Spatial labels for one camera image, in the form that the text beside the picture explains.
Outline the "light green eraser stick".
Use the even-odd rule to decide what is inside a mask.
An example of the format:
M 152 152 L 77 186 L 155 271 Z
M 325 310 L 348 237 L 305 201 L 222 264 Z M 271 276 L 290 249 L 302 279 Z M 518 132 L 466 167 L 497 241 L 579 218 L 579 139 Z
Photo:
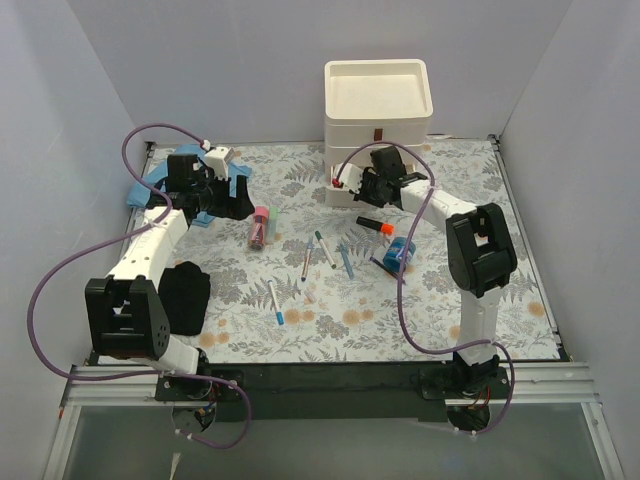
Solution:
M 279 209 L 276 206 L 270 206 L 266 237 L 265 237 L 265 242 L 269 245 L 275 242 L 278 217 L 279 217 Z

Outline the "black orange highlighter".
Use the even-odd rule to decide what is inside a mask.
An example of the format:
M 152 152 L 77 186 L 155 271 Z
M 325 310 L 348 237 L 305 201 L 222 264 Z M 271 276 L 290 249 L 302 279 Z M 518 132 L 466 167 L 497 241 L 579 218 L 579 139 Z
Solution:
M 358 216 L 356 218 L 356 224 L 384 235 L 392 235 L 394 233 L 393 225 L 363 216 Z

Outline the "white drawer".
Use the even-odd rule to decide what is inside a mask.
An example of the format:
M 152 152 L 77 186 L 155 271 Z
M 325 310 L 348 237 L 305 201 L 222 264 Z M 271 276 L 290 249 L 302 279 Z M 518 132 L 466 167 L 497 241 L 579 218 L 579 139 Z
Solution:
M 325 204 L 330 207 L 372 209 L 373 206 L 366 202 L 354 199 L 355 194 L 345 190 L 338 190 L 329 181 L 325 185 Z

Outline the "green-capped white marker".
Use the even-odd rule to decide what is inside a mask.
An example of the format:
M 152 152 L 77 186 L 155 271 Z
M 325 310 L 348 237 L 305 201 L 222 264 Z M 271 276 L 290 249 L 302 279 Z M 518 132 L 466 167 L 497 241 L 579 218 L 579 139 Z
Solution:
M 314 232 L 314 234 L 315 234 L 315 237 L 316 237 L 316 239 L 317 239 L 317 241 L 318 241 L 318 243 L 319 243 L 319 245 L 320 245 L 321 250 L 322 250 L 322 251 L 323 251 L 323 253 L 324 253 L 325 258 L 327 259 L 327 262 L 328 262 L 329 266 L 330 266 L 333 270 L 335 270 L 335 269 L 337 268 L 337 264 L 336 264 L 336 262 L 335 262 L 335 260 L 334 260 L 333 256 L 331 255 L 331 252 L 330 252 L 330 250 L 329 250 L 329 247 L 328 247 L 328 245 L 326 244 L 326 242 L 325 242 L 325 240 L 324 240 L 324 238 L 323 238 L 323 236 L 322 236 L 321 232 L 320 232 L 320 231 L 318 231 L 318 230 L 316 230 L 316 231 Z

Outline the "purple slim marker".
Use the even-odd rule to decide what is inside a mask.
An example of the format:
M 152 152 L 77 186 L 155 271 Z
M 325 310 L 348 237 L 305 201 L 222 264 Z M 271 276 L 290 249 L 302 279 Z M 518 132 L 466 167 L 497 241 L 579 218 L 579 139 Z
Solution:
M 307 280 L 308 277 L 308 271 L 309 271 L 309 265 L 310 265 L 310 261 L 311 261 L 311 255 L 312 255 L 312 251 L 313 251 L 313 247 L 314 247 L 314 240 L 313 240 L 313 236 L 311 236 L 307 242 L 307 246 L 305 249 L 305 256 L 304 256 L 304 260 L 303 260 L 303 267 L 302 267 L 302 272 L 301 272 L 301 281 L 305 282 Z

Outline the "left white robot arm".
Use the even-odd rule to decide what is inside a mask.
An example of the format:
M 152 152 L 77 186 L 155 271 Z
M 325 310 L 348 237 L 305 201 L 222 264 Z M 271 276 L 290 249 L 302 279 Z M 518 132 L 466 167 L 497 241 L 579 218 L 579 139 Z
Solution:
M 198 350 L 171 334 L 158 289 L 175 245 L 199 213 L 234 220 L 254 214 L 246 176 L 230 174 L 233 156 L 228 147 L 170 155 L 164 185 L 145 205 L 141 233 L 106 277 L 85 288 L 94 351 L 180 373 L 178 387 L 193 400 L 211 392 L 213 377 L 198 366 Z

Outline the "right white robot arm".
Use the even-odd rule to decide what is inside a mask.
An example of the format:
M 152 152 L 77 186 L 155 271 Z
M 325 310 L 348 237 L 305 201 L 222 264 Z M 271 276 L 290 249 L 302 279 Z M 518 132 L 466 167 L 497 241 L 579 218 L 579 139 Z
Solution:
M 475 397 L 498 376 L 495 345 L 502 291 L 517 268 L 517 256 L 501 207 L 475 205 L 435 185 L 431 170 L 408 172 L 396 143 L 377 142 L 365 168 L 344 163 L 335 182 L 343 182 L 356 201 L 394 206 L 416 215 L 445 234 L 450 275 L 460 290 L 460 331 L 447 389 Z

